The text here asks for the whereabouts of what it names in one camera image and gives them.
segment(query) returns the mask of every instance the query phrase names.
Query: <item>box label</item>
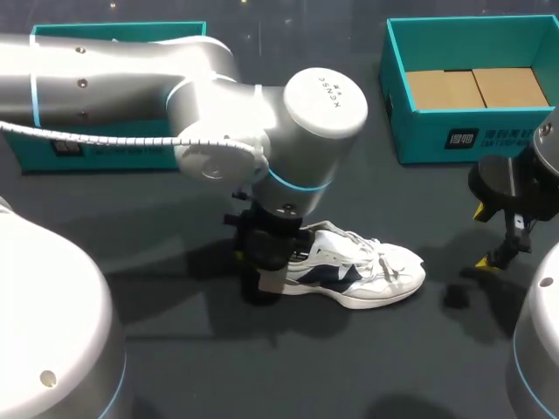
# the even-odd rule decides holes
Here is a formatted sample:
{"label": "box label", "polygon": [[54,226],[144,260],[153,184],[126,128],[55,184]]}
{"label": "box label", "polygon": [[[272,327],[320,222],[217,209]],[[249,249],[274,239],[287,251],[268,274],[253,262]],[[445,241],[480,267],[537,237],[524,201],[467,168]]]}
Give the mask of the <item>box label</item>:
{"label": "box label", "polygon": [[532,140],[533,128],[488,129],[481,141],[482,147],[526,147]]}
{"label": "box label", "polygon": [[478,132],[478,128],[451,129],[446,138],[445,149],[464,150],[472,148]]}

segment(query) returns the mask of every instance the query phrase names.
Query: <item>teal box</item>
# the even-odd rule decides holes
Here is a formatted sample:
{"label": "teal box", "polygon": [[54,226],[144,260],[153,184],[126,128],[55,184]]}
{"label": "teal box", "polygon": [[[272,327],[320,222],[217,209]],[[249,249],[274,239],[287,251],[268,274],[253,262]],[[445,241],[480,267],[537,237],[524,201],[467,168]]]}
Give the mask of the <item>teal box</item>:
{"label": "teal box", "polygon": [[[148,22],[118,24],[39,24],[31,34],[50,37],[90,38],[128,42],[155,42],[206,35],[205,22]],[[169,136],[166,120],[138,120],[98,127],[64,127],[65,132],[118,137]],[[6,134],[24,173],[100,170],[176,169],[171,147],[102,147],[83,145],[77,149],[65,144],[30,140],[23,135]]]}
{"label": "teal box", "polygon": [[[532,67],[549,106],[419,110],[405,76],[507,67]],[[555,16],[389,19],[379,79],[401,163],[513,156],[559,101],[559,23]]]}

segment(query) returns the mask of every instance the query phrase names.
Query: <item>brown cardboard box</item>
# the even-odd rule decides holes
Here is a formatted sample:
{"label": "brown cardboard box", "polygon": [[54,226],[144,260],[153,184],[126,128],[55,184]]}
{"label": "brown cardboard box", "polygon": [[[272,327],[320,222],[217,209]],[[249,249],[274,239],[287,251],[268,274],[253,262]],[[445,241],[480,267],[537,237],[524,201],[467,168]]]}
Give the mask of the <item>brown cardboard box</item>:
{"label": "brown cardboard box", "polygon": [[407,72],[417,109],[471,109],[485,107],[473,73]]}
{"label": "brown cardboard box", "polygon": [[417,109],[549,106],[531,68],[407,72]]}
{"label": "brown cardboard box", "polygon": [[531,68],[473,70],[487,107],[549,106]]}

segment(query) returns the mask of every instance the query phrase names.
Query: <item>shoelace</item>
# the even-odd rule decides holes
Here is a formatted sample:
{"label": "shoelace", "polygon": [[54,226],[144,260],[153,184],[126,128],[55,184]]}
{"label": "shoelace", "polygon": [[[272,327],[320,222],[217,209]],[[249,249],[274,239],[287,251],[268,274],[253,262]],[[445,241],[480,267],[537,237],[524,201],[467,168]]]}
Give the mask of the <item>shoelace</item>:
{"label": "shoelace", "polygon": [[375,279],[378,274],[379,265],[384,270],[387,280],[391,280],[404,269],[402,264],[392,257],[390,253],[383,251],[383,244],[379,240],[363,238],[353,231],[343,231],[343,236],[350,238],[351,241],[359,245],[357,254],[362,254],[362,251],[365,251],[369,257],[347,258],[342,260],[342,263],[359,266],[369,274],[371,280]]}

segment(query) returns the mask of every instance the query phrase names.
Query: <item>small black object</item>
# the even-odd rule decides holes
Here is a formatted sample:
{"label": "small black object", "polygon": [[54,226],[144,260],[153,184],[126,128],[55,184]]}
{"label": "small black object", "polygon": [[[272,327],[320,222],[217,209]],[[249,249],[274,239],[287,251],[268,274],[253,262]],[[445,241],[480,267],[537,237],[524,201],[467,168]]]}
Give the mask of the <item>small black object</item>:
{"label": "small black object", "polygon": [[249,199],[248,194],[246,192],[241,191],[241,190],[239,190],[237,192],[234,192],[231,196],[235,199],[240,200],[240,201],[248,201],[248,199]]}
{"label": "small black object", "polygon": [[468,298],[465,287],[460,285],[448,285],[446,287],[443,304],[446,308],[456,310],[468,308],[470,306],[470,299]]}

